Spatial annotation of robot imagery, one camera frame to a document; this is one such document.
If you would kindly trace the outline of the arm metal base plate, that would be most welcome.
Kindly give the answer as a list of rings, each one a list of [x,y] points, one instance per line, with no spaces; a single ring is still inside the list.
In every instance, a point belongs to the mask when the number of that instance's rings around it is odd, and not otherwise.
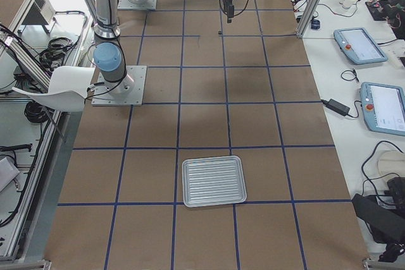
[[[122,11],[147,11],[156,9],[157,0],[147,0],[141,4],[131,3],[129,0],[119,0],[118,10]]]
[[[122,83],[113,89],[113,83],[106,82],[102,73],[99,73],[97,86],[92,98],[93,106],[141,106],[146,82],[147,66],[127,66],[127,75]]]

